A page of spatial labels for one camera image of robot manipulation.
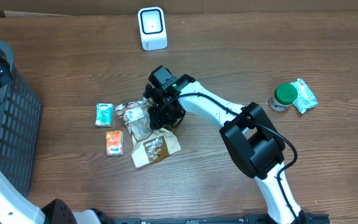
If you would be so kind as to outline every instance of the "bottle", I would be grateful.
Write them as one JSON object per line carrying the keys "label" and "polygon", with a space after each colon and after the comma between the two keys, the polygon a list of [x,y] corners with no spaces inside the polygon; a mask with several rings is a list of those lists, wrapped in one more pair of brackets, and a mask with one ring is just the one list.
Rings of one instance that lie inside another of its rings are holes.
{"label": "bottle", "polygon": [[268,104],[275,111],[284,111],[298,97],[298,91],[296,88],[288,83],[281,84],[274,91],[274,94],[268,99]]}

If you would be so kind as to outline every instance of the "orange packet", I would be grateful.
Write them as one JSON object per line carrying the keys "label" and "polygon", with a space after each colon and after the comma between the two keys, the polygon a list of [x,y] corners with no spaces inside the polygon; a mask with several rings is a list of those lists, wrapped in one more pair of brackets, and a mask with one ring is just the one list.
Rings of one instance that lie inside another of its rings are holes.
{"label": "orange packet", "polygon": [[122,131],[106,132],[106,152],[109,156],[124,155],[124,136]]}

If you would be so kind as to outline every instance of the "gray plastic basket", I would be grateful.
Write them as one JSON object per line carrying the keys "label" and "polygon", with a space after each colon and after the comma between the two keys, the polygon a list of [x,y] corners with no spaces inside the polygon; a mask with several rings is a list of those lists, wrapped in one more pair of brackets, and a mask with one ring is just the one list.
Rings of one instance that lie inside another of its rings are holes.
{"label": "gray plastic basket", "polygon": [[0,41],[12,80],[0,88],[0,171],[24,196],[30,191],[42,107],[33,89],[14,68],[11,48]]}

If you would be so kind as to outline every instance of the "teal snack packet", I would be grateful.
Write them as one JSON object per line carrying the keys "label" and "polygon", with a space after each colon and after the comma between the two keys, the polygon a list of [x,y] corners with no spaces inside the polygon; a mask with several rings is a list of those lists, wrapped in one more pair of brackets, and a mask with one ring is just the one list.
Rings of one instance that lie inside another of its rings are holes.
{"label": "teal snack packet", "polygon": [[318,105],[316,97],[303,79],[298,78],[296,82],[291,82],[290,84],[298,91],[298,97],[293,102],[293,105],[301,114],[304,114],[307,109]]}
{"label": "teal snack packet", "polygon": [[111,127],[112,125],[112,109],[111,103],[96,104],[96,122],[99,127]]}

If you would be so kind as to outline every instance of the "wooden table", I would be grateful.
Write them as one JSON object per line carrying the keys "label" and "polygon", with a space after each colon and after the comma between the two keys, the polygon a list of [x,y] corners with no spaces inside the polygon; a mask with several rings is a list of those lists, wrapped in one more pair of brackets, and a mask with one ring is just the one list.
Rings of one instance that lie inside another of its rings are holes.
{"label": "wooden table", "polygon": [[[187,73],[235,103],[264,107],[298,149],[287,178],[306,212],[358,223],[358,11],[167,15],[168,48],[145,52],[136,16],[0,19],[0,40],[42,99],[44,114],[29,200],[112,217],[168,218],[266,213],[254,180],[231,161],[219,132],[188,114],[182,150],[136,169],[108,157],[95,105],[139,100],[150,72]],[[300,115],[267,104],[281,83],[303,78],[319,105]],[[286,162],[292,159],[285,151]]]}

